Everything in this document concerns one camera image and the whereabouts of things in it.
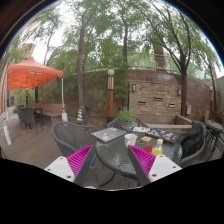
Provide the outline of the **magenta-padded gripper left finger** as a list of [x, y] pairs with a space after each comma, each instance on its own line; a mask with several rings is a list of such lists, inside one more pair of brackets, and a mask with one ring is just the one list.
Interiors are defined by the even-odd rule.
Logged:
[[45, 168], [45, 171], [82, 186], [94, 157], [95, 148], [89, 145], [68, 157], [58, 157]]

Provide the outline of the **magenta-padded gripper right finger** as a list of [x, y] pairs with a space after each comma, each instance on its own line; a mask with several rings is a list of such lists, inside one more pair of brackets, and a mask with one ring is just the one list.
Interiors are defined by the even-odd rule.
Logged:
[[136, 146], [128, 146], [128, 155], [141, 186], [181, 170], [180, 166], [165, 155], [154, 156]]

